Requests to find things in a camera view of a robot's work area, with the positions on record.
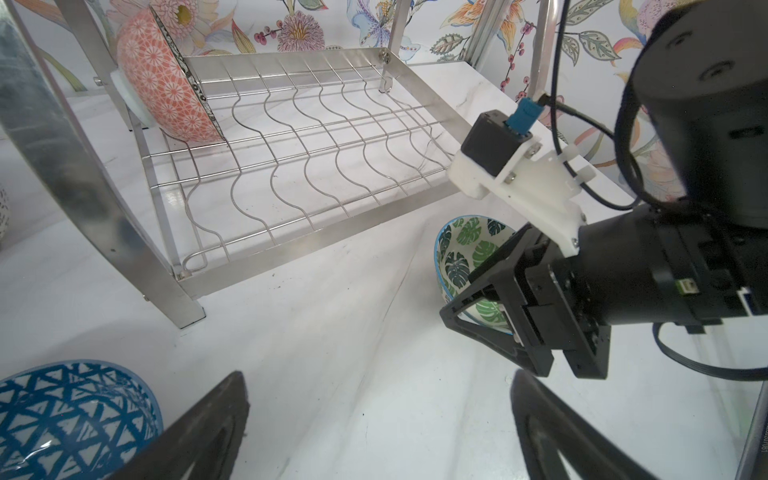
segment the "wire rack shelf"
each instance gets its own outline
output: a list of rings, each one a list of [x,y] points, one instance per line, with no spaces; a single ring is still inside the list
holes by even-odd
[[[187,61],[223,140],[134,133],[193,298],[456,191],[445,169],[469,125],[386,49]]]

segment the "yellow flower center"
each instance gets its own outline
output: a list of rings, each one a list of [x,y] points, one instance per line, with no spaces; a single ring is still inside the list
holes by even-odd
[[[306,28],[304,28],[304,25],[303,25],[303,24],[300,24],[300,23],[299,23],[299,24],[298,24],[298,25],[297,25],[297,26],[296,26],[296,27],[293,29],[293,31],[291,32],[290,36],[291,36],[291,37],[292,37],[294,40],[303,40],[304,38],[306,38]]]
[[[176,18],[179,21],[179,25],[189,25],[192,22],[192,12],[184,5],[179,5],[179,11],[176,12]]]

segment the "green leaf patterned bowl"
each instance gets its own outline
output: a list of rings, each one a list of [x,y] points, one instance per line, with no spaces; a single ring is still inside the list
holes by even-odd
[[[515,231],[502,222],[481,215],[467,215],[448,222],[435,241],[435,269],[446,303],[469,285],[469,274],[507,241]],[[460,318],[512,334],[498,309],[498,302],[480,300]]]

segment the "white plastic bracket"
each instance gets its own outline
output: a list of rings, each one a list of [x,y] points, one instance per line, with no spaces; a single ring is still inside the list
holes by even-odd
[[[578,229],[585,222],[571,198],[581,187],[578,177],[573,178],[562,164],[577,155],[574,148],[566,148],[560,157],[554,151],[541,151],[541,139],[534,136],[520,145],[496,177],[459,151],[448,168],[448,178],[478,200],[493,192],[552,239],[563,256],[573,257],[579,251]]]

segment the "blue triangle pattern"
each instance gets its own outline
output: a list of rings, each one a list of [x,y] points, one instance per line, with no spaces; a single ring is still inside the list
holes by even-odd
[[[154,395],[120,366],[79,360],[0,382],[0,480],[106,478],[162,431]]]

